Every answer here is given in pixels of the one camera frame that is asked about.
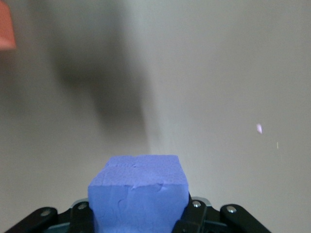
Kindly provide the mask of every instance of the orange-red object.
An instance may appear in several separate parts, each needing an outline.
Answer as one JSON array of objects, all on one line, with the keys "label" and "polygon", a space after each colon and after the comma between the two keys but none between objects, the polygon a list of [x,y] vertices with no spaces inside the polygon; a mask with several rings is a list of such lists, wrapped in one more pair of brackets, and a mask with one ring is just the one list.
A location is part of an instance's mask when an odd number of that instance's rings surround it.
[{"label": "orange-red object", "polygon": [[13,24],[9,6],[0,0],[0,50],[15,49]]}]

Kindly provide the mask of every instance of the blue foam cube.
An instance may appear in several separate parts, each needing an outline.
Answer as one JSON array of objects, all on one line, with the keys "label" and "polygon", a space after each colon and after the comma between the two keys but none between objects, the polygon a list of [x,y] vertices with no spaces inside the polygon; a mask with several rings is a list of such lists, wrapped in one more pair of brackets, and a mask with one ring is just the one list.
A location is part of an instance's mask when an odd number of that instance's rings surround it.
[{"label": "blue foam cube", "polygon": [[171,233],[189,202],[176,155],[112,157],[88,186],[98,233]]}]

